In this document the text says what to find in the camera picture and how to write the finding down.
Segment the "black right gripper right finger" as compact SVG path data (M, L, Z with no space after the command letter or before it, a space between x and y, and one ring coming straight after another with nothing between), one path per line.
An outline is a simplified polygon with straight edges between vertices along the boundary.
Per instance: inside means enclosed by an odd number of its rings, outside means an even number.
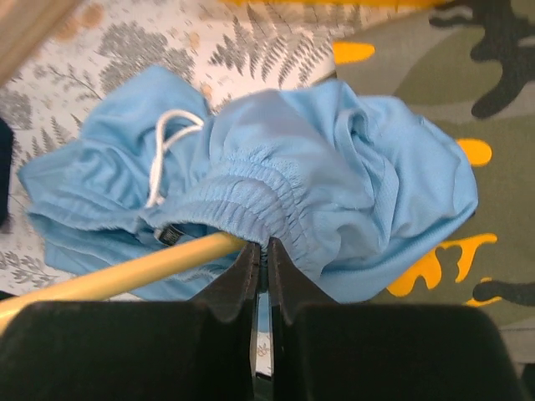
M338 303L267 248L276 400L524 400L500 333L473 307Z

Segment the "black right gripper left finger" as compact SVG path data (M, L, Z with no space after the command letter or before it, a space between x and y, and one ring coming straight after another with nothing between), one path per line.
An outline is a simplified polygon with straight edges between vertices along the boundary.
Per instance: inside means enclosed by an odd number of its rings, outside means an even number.
M261 251L186 302L35 302L1 337L4 400L251 400Z

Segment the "yellow hanger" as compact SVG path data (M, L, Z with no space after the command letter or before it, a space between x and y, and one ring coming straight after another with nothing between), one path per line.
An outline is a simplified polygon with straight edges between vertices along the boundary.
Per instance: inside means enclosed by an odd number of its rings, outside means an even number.
M246 241L225 232L181 243L165 250L60 282L1 302L1 330L26 306L42 301L101 301L144 287L240 251Z

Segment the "light blue shorts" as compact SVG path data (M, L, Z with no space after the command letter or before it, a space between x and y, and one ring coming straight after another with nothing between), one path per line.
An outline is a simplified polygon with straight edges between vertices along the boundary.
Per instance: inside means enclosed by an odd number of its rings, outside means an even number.
M340 302L374 297L478 204L461 147L397 98L329 80L210 114L158 66L18 177L56 269L84 275L225 231L262 246L278 238Z

